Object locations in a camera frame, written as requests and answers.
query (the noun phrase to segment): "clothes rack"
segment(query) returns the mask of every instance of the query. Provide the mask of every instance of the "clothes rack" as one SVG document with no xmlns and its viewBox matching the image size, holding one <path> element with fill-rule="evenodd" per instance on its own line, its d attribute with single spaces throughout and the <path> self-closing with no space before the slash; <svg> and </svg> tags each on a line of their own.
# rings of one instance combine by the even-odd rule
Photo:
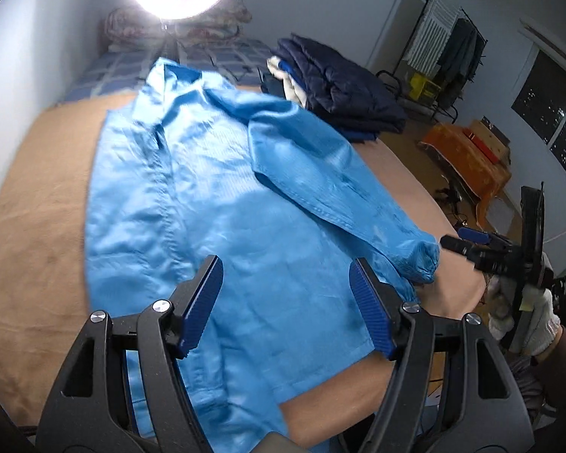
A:
<svg viewBox="0 0 566 453">
<path fill-rule="evenodd" d="M 432 110 L 432 115 L 430 116 L 430 120 L 434 119 L 436 114 L 442 113 L 445 116 L 449 117 L 453 123 L 455 123 L 455 121 L 457 121 L 458 113 L 457 113 L 457 109 L 454 106 L 451 106 L 449 108 L 449 110 L 452 110 L 454 112 L 454 114 L 451 114 L 448 110 L 444 110 L 444 109 L 438 107 L 438 105 L 427 106 L 427 105 L 421 104 L 421 102 L 417 102 L 417 101 L 411 99 L 410 97 L 402 94 L 401 81 L 398 79 L 398 77 L 396 77 L 396 73 L 398 72 L 398 68 L 399 68 L 401 62 L 403 61 L 403 59 L 405 58 L 407 51 L 409 50 L 409 47 L 411 46 L 411 44 L 412 44 L 412 42 L 415 38 L 415 34 L 417 33 L 417 31 L 420 28 L 420 24 L 421 24 L 421 22 L 424 18 L 424 14 L 426 13 L 426 9 L 428 8 L 429 2 L 430 2 L 430 0 L 426 0 L 426 2 L 424 3 L 423 8 L 421 9 L 421 12 L 420 12 L 420 16 L 418 17 L 417 21 L 415 22 L 415 25 L 414 25 L 414 27 L 411 31 L 411 35 L 409 36 L 408 41 L 406 42 L 405 46 L 403 47 L 403 51 L 402 51 L 396 65 L 394 66 L 393 71 L 388 72 L 387 70 L 380 70 L 379 72 L 377 72 L 376 76 L 379 77 L 379 76 L 385 74 L 385 75 L 388 75 L 389 77 L 393 78 L 395 80 L 395 82 L 397 83 L 398 90 L 396 90 L 395 87 L 392 86 L 392 85 L 389 85 L 389 88 L 395 93 L 395 96 L 397 98 L 399 98 L 402 95 L 403 99 L 410 101 L 410 102 L 414 102 L 415 104 L 419 104 L 422 107 L 426 107 L 429 110 Z M 476 29 L 476 32 L 478 32 L 478 36 L 480 36 L 480 38 L 484 41 L 483 49 L 486 48 L 486 45 L 488 44 L 488 39 L 484 38 L 484 36 L 480 32 L 480 30 L 478 30 L 478 27 L 475 25 L 474 21 L 470 18 L 470 16 L 465 11 L 465 9 L 463 9 L 463 7 L 459 7 L 459 10 L 460 10 L 460 13 L 462 15 L 462 18 L 465 18 L 466 20 L 468 20 L 469 23 L 471 23 L 474 26 L 474 29 Z"/>
</svg>

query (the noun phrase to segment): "bed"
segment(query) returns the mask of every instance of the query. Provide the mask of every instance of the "bed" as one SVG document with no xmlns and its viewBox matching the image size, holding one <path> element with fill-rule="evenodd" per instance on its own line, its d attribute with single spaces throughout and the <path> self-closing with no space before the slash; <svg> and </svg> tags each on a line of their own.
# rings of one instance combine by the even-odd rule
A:
<svg viewBox="0 0 566 453">
<path fill-rule="evenodd" d="M 258 90 L 270 51 L 260 42 L 194 46 L 181 62 Z M 154 55 L 108 53 L 30 129 L 0 192 L 0 401 L 17 424 L 37 424 L 60 364 L 88 317 L 84 281 L 86 195 L 107 110 L 128 104 Z M 397 203 L 437 239 L 453 228 L 381 141 L 355 146 Z M 460 318 L 484 292 L 471 264 L 441 253 L 435 283 L 418 289 L 433 314 Z M 375 412 L 393 365 L 372 353 L 281 405 L 290 437 L 310 447 Z"/>
<path fill-rule="evenodd" d="M 255 39 L 178 49 L 179 62 L 200 71 L 217 71 L 231 83 L 260 87 L 272 52 Z M 114 93 L 137 92 L 155 62 L 156 51 L 107 52 L 94 61 L 62 100 L 63 104 Z"/>
</svg>

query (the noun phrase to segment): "floor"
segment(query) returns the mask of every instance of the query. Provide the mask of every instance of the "floor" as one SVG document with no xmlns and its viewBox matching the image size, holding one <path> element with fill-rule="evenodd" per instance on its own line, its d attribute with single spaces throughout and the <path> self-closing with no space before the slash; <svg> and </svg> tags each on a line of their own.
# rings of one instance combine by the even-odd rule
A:
<svg viewBox="0 0 566 453">
<path fill-rule="evenodd" d="M 424 186 L 432 197 L 435 197 L 437 189 L 448 187 L 448 182 L 442 175 L 442 170 L 436 163 L 430 159 L 425 151 L 418 146 L 419 141 L 427 134 L 432 126 L 419 120 L 410 119 L 407 122 L 403 134 L 383 133 L 380 139 L 394 152 L 394 154 L 402 161 L 402 163 L 411 171 L 415 178 Z M 459 204 L 459 212 L 467 218 L 467 224 L 470 228 L 478 229 L 475 222 L 474 206 L 466 200 Z M 452 214 L 448 216 L 451 224 L 454 224 Z M 487 231 L 493 231 L 489 225 Z M 509 228 L 507 236 L 509 239 L 519 242 L 521 239 L 521 218 L 518 213 L 514 213 L 512 225 Z M 488 322 L 488 312 L 486 306 L 479 304 L 474 311 L 480 314 L 485 322 Z M 433 393 L 442 384 L 444 376 L 444 354 L 437 353 L 434 355 L 432 365 L 432 373 L 430 375 L 430 386 L 428 393 Z"/>
</svg>

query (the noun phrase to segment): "hand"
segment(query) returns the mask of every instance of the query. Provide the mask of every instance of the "hand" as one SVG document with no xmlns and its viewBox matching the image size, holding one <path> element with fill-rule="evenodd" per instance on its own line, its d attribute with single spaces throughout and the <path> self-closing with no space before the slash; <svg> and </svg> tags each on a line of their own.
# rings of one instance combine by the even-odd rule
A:
<svg viewBox="0 0 566 453">
<path fill-rule="evenodd" d="M 494 277 L 489 283 L 486 294 L 490 311 L 488 328 L 497 341 L 514 327 L 510 303 L 514 301 L 514 293 L 514 281 Z M 560 319 L 554 314 L 552 294 L 548 289 L 542 291 L 534 286 L 525 286 L 523 306 L 532 309 L 532 318 L 521 353 L 537 356 L 554 343 L 561 328 Z"/>
</svg>

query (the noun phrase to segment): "cable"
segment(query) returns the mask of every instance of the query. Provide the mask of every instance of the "cable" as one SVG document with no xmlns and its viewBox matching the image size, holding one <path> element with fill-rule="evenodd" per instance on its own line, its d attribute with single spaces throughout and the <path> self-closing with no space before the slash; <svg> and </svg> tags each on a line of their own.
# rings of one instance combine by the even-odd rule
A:
<svg viewBox="0 0 566 453">
<path fill-rule="evenodd" d="M 447 218 L 449 218 L 450 216 L 455 218 L 456 222 L 467 223 L 468 219 L 469 219 L 467 217 L 467 215 L 465 215 L 463 213 L 457 213 L 457 214 L 455 214 L 455 213 L 445 213 L 444 211 L 443 211 L 443 213 L 444 213 L 444 216 L 446 216 Z"/>
<path fill-rule="evenodd" d="M 566 235 L 566 231 L 560 233 L 559 235 L 551 237 L 550 239 L 543 240 L 543 243 L 553 242 L 554 240 L 557 240 L 558 238 L 563 237 L 564 235 Z"/>
</svg>

